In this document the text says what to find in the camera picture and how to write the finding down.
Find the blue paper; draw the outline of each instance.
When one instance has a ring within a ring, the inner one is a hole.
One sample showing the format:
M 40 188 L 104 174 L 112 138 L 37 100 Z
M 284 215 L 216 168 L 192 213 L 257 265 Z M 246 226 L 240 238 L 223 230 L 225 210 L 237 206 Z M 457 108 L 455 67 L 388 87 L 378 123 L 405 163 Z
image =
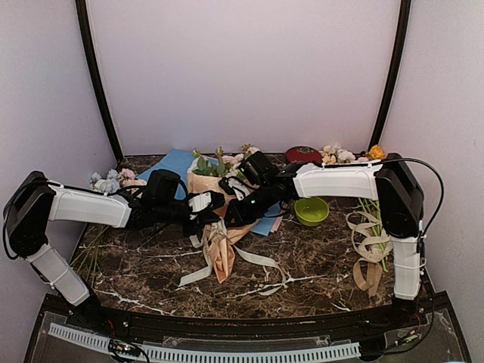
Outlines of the blue paper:
M 158 164 L 152 168 L 146 170 L 138 176 L 138 179 L 148 180 L 150 178 L 151 172 L 154 170 L 165 169 L 170 172 L 176 172 L 180 175 L 182 181 L 188 184 L 188 169 L 190 169 L 191 164 L 194 162 L 195 158 L 190 151 L 182 150 L 172 150 L 170 151 Z M 218 163 L 218 160 L 210 160 L 211 163 Z M 181 186 L 175 194 L 175 199 L 182 200 L 185 198 L 185 192 Z M 275 204 L 269 211 L 265 214 L 266 216 L 276 216 L 281 212 L 281 208 L 278 204 Z M 253 228 L 252 232 L 261 234 L 263 236 L 269 236 L 271 233 L 272 226 L 275 223 L 276 218 L 263 218 L 257 223 Z

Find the robotic arm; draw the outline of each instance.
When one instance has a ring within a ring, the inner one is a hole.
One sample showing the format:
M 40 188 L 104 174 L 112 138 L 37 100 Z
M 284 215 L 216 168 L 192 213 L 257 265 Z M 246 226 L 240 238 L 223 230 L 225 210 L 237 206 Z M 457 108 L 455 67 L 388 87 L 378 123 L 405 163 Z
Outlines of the robotic arm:
M 260 185 L 245 198 L 230 202 L 225 224 L 238 226 L 262 218 L 278 202 L 332 196 L 361 197 L 380 201 L 381 217 L 391 237 L 395 265 L 395 297 L 413 300 L 420 289 L 423 263 L 422 218 L 424 193 L 398 154 L 385 163 L 316 166 L 292 163 L 279 170 L 261 152 L 242 162 L 239 169 L 253 185 Z M 221 187 L 230 193 L 226 180 Z
M 178 185 L 187 194 L 184 200 L 175 200 Z M 217 222 L 219 217 L 213 210 L 224 203 L 220 193 L 188 194 L 180 176 L 167 170 L 152 172 L 147 185 L 134 194 L 121 190 L 114 195 L 67 187 L 47 180 L 42 172 L 32 172 L 4 209 L 4 247 L 11 259 L 26 259 L 84 318 L 99 324 L 103 321 L 99 316 L 101 305 L 48 242 L 48 221 L 70 220 L 129 229 L 142 229 L 157 222 L 175 223 L 181 224 L 189 236 L 205 224 Z M 16 256 L 10 256 L 5 235 Z

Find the white partition panel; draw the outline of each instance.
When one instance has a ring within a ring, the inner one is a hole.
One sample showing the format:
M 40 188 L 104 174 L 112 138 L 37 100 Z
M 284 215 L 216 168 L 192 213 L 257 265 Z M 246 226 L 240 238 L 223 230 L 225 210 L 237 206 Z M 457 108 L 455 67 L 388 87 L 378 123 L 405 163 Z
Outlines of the white partition panel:
M 91 0 L 123 152 L 365 149 L 399 2 Z

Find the white wall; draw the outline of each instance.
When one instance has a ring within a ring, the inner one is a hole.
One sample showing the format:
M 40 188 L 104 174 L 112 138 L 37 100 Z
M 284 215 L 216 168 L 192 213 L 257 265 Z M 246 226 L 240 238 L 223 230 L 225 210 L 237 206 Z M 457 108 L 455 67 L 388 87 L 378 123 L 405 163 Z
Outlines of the white wall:
M 125 154 L 368 146 L 399 0 L 88 3 Z
M 413 3 L 383 145 L 442 173 L 445 203 L 429 233 L 428 269 L 451 297 L 473 361 L 484 361 L 484 2 Z M 414 169 L 428 217 L 438 184 Z
M 114 166 L 92 91 L 74 0 L 0 2 L 0 207 L 29 172 L 86 186 Z M 56 222 L 48 236 L 70 257 L 82 226 Z M 27 262 L 0 252 L 0 356 L 20 362 L 45 285 Z

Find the black metal post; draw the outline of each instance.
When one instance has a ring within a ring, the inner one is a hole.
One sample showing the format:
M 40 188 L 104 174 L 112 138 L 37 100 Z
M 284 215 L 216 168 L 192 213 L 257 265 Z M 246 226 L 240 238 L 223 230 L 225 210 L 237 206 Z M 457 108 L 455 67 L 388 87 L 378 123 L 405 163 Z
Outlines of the black metal post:
M 123 159 L 123 152 L 121 145 L 116 135 L 113 119 L 107 106 L 106 95 L 99 74 L 98 62 L 96 61 L 96 53 L 94 43 L 92 41 L 91 28 L 89 26 L 88 10 L 85 0 L 76 0 L 77 17 L 79 19 L 79 27 L 81 29 L 82 43 L 84 45 L 85 59 L 88 62 L 89 73 L 91 74 L 92 87 L 98 100 L 99 111 L 103 119 L 104 128 L 106 129 L 107 137 L 113 149 L 114 156 L 119 162 Z
M 375 127 L 373 129 L 373 135 L 371 136 L 368 150 L 370 150 L 372 146 L 380 142 L 380 138 L 386 122 L 386 117 L 388 116 L 388 111 L 392 102 L 393 91 L 395 90 L 396 79 L 399 74 L 400 61 L 402 59 L 403 46 L 405 44 L 405 35 L 407 34 L 408 19 L 410 17 L 410 7 L 411 0 L 402 0 L 402 2 L 400 3 L 399 22 L 396 28 L 392 60 L 390 61 L 390 68 L 388 70 L 388 76 L 386 78 L 385 90 L 383 91 L 380 110 L 378 111 L 377 121 L 375 122 Z

